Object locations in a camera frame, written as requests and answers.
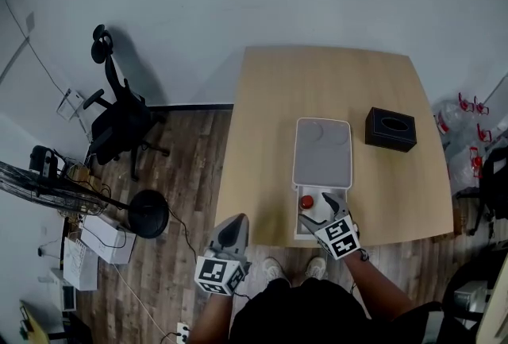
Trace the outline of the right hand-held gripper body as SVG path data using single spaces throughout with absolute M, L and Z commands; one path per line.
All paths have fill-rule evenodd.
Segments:
M 339 260 L 351 253 L 362 250 L 358 229 L 351 215 L 345 215 L 323 226 L 314 236 L 321 247 L 334 260 Z

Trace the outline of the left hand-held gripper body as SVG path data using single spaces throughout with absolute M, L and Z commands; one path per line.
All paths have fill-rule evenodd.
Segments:
M 204 292 L 233 296 L 251 267 L 245 250 L 248 243 L 231 246 L 211 242 L 197 257 L 194 282 Z

